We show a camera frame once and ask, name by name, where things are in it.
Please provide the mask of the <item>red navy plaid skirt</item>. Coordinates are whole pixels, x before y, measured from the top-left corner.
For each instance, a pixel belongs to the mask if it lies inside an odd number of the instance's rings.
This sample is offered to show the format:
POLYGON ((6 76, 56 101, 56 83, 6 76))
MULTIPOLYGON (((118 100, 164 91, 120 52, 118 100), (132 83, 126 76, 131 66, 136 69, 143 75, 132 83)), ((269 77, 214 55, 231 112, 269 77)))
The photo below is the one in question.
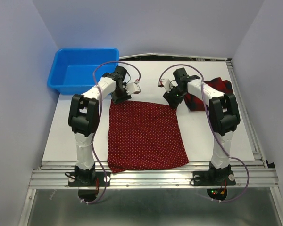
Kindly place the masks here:
MULTIPOLYGON (((210 81, 204 81, 206 84, 211 86, 212 88, 223 92, 225 94, 232 94, 232 84, 228 80, 222 80, 220 77, 214 78, 210 81)), ((186 106, 189 108, 190 111, 205 111, 203 101, 197 98, 194 95, 187 93, 184 96, 184 101, 186 106)))

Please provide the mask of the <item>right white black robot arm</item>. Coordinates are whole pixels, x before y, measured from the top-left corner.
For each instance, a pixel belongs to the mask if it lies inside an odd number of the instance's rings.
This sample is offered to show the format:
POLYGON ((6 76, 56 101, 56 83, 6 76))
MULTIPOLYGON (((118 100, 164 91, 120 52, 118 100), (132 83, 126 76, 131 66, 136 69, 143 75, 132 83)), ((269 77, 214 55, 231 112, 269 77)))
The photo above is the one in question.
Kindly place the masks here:
POLYGON ((238 103, 234 94, 218 91, 204 82, 202 73, 189 76, 184 64, 173 72, 177 85, 162 77, 158 86, 165 89, 163 95, 172 109, 176 109, 186 94, 202 100, 208 124, 214 137, 213 154, 207 171, 194 171, 193 186, 218 186, 223 182, 235 185, 231 170, 230 149, 233 133, 240 124, 238 103))

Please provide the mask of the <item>red white-dotted skirt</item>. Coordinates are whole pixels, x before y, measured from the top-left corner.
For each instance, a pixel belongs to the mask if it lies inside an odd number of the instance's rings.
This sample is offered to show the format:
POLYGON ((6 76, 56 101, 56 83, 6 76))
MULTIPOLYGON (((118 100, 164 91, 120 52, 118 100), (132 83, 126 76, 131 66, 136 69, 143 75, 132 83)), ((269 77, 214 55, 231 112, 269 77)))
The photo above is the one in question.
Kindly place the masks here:
POLYGON ((176 110, 140 101, 111 103, 107 162, 114 174, 187 164, 176 110))

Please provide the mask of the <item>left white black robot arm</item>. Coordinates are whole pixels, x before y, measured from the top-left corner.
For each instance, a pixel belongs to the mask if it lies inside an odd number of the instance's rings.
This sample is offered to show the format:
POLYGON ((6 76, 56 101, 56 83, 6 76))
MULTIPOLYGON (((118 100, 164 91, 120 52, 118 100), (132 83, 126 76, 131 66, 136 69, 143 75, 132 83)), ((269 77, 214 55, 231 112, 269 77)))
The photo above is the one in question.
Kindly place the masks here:
POLYGON ((68 125, 75 136, 76 164, 73 172, 67 172, 70 187, 92 186, 96 181, 92 144, 100 122, 100 101, 111 95, 119 103, 131 98, 124 82, 128 74, 124 67, 116 66, 112 73, 104 73, 95 86, 83 94, 72 96, 68 125))

